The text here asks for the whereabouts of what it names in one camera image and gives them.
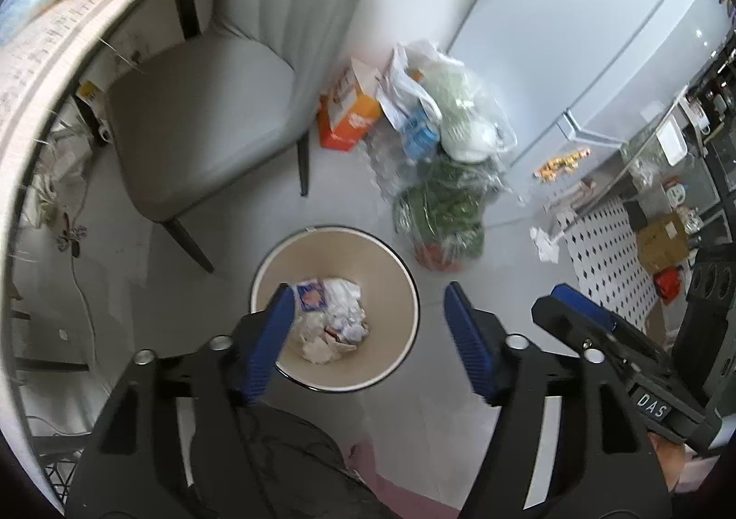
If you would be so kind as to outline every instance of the cardboard box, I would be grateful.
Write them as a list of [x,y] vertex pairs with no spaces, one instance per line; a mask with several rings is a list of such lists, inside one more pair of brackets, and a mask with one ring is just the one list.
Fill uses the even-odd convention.
[[373,97],[380,74],[351,58],[340,79],[321,100],[319,143],[322,147],[350,151],[380,118],[383,111]]
[[664,215],[637,234],[639,263],[652,276],[677,265],[690,254],[687,232],[677,212]]

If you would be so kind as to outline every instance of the gray chair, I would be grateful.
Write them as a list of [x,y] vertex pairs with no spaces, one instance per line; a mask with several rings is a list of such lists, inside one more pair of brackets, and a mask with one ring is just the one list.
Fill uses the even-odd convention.
[[306,195],[308,128],[358,0],[215,2],[203,35],[108,92],[130,199],[209,272],[177,217],[297,142]]

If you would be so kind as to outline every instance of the pegboard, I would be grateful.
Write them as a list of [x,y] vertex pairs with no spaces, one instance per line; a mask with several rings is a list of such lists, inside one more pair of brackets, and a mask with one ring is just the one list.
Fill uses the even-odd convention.
[[[558,214],[564,230],[572,212]],[[637,242],[620,199],[580,219],[565,236],[580,292],[643,330],[658,300],[654,281],[639,263]]]

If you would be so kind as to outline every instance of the green vegetables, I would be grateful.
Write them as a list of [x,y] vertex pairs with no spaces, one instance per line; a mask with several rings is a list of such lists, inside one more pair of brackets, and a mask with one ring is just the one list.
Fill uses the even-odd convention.
[[422,265],[455,271],[483,254],[483,212],[501,188],[491,161],[455,162],[440,154],[420,168],[418,185],[394,201],[394,228],[414,246]]

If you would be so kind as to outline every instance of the orange box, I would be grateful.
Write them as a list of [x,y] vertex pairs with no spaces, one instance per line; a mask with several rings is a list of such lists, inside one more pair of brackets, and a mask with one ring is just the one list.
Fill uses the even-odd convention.
[[377,69],[351,58],[335,86],[321,98],[322,147],[350,151],[381,117],[383,110],[373,97],[379,79]]

